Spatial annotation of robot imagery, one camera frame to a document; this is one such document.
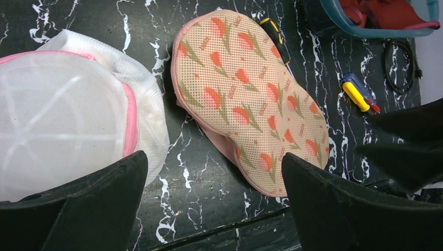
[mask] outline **black handle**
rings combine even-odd
[[[265,18],[260,22],[260,26],[266,31],[268,36],[274,42],[275,46],[278,49],[278,52],[280,53],[280,56],[282,57],[283,63],[288,64],[289,56],[285,53],[286,48],[284,45],[283,36],[280,33],[280,29],[277,24],[270,18]]]

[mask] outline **floral mesh laundry bag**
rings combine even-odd
[[[162,95],[140,63],[64,30],[0,59],[0,201],[63,185],[143,150],[146,184],[169,147]]]
[[[286,152],[326,166],[321,110],[250,18],[216,10],[191,20],[175,39],[171,75],[178,105],[259,192],[286,196]]]

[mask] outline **black plastic object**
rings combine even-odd
[[[443,176],[443,146],[434,143],[368,144],[358,146],[356,151],[410,192]]]
[[[60,187],[0,202],[0,250],[126,250],[147,167],[138,151]]]
[[[287,153],[283,180],[303,251],[441,250],[443,205],[387,195]]]
[[[420,201],[443,204],[443,188],[422,189]]]
[[[443,140],[443,98],[426,105],[369,116],[368,121],[386,132],[413,142]]]

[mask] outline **black marble surface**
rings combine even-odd
[[[159,177],[143,192],[128,250],[299,248],[292,216],[285,209],[288,200],[255,191],[175,105],[169,74],[173,40],[185,23],[218,8],[255,21],[270,16],[280,25],[292,72],[327,119],[329,172],[359,183],[384,178],[376,166],[354,154],[354,148],[402,142],[368,124],[341,91],[342,74],[353,71],[363,79],[382,112],[419,105],[417,83],[403,96],[386,86],[379,41],[318,38],[307,27],[298,0],[2,0],[0,56],[35,50],[70,29],[122,50],[157,78],[171,145]],[[394,50],[392,61],[392,73],[402,81],[405,58]]]

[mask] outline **black cable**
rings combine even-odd
[[[391,49],[394,46],[398,46],[399,48],[403,49],[404,53],[406,53],[406,56],[409,60],[409,68],[407,69],[407,75],[406,75],[406,84],[398,85],[396,84],[392,79],[391,75],[389,73],[389,60],[388,55]],[[418,67],[417,57],[415,56],[415,52],[412,50],[411,45],[409,44],[409,41],[407,39],[388,39],[386,43],[386,47],[384,49],[383,54],[383,66],[384,66],[384,74],[386,76],[386,79],[388,80],[389,85],[391,86],[392,90],[396,92],[399,95],[403,95],[406,92],[408,92],[412,84],[414,82],[414,78],[422,79],[423,72]]]

